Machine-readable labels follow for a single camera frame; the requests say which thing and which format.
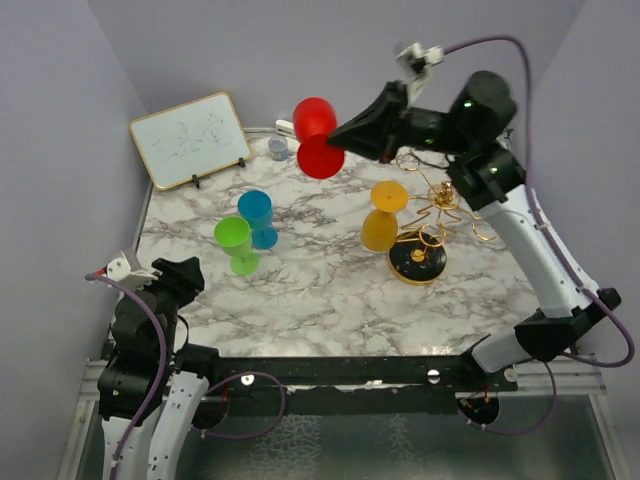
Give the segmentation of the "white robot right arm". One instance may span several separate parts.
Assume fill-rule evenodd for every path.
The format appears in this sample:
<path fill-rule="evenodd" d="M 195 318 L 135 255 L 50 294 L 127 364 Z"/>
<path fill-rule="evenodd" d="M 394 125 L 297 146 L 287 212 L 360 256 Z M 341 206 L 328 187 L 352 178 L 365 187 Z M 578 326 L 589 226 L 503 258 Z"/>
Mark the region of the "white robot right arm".
<path fill-rule="evenodd" d="M 507 82 L 473 73 L 446 113 L 413 107 L 408 88 L 389 82 L 363 112 L 334 130 L 329 145 L 388 163 L 402 147 L 452 156 L 446 173 L 460 196 L 509 249 L 539 301 L 536 312 L 501 334 L 470 347 L 461 383 L 481 391 L 496 371 L 531 359 L 549 362 L 575 344 L 621 303 L 579 270 L 526 188 L 526 172 L 497 137 L 517 106 Z"/>

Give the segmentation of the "red plastic wine glass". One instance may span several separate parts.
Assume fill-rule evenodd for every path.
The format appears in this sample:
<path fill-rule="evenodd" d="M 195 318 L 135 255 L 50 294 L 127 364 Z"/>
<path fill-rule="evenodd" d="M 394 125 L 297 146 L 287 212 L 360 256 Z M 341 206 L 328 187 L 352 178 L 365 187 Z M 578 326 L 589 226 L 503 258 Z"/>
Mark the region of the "red plastic wine glass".
<path fill-rule="evenodd" d="M 337 174 L 344 165 L 345 152 L 327 143 L 337 128 L 332 105 L 320 97 L 304 99 L 294 109 L 293 125 L 300 143 L 297 162 L 302 172 L 320 180 Z"/>

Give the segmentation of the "blue plastic wine glass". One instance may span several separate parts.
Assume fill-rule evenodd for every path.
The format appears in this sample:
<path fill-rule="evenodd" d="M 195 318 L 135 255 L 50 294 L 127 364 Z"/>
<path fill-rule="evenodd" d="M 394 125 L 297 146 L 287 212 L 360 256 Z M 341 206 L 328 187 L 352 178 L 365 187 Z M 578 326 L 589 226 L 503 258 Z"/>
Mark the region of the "blue plastic wine glass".
<path fill-rule="evenodd" d="M 272 249 L 278 242 L 278 233 L 272 225 L 273 205 L 269 195 L 260 190 L 247 191 L 239 198 L 237 208 L 250 225 L 253 247 Z"/>

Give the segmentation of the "orange plastic wine glass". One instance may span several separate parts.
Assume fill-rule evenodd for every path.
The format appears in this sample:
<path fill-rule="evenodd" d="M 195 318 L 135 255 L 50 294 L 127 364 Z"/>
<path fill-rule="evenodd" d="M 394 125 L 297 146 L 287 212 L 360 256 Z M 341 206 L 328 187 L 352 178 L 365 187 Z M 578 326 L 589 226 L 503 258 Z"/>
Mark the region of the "orange plastic wine glass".
<path fill-rule="evenodd" d="M 382 181 L 372 188 L 370 200 L 375 209 L 363 222 L 361 243 L 374 252 L 388 251 L 394 245 L 399 229 L 396 214 L 407 206 L 409 194 L 399 182 Z"/>

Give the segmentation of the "green plastic wine glass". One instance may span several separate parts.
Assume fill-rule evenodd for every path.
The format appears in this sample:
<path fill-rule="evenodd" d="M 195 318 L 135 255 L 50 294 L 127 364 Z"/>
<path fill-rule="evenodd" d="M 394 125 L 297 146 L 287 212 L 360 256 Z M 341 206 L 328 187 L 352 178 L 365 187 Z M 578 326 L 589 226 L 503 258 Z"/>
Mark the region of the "green plastic wine glass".
<path fill-rule="evenodd" d="M 230 257 L 230 267 L 236 275 L 250 275 L 258 269 L 260 258 L 252 250 L 252 231 L 241 216 L 221 219 L 214 228 L 214 238 Z"/>

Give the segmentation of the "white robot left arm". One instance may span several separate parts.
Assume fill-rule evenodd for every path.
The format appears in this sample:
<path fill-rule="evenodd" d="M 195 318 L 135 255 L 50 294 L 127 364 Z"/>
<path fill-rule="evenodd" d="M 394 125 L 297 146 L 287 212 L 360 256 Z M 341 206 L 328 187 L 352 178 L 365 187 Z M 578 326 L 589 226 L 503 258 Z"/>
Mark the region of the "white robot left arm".
<path fill-rule="evenodd" d="M 97 389 L 106 479 L 172 479 L 201 398 L 220 385 L 217 349 L 175 346 L 179 312 L 205 288 L 200 261 L 156 259 L 149 269 L 125 256 L 89 280 L 122 294 L 114 348 Z"/>

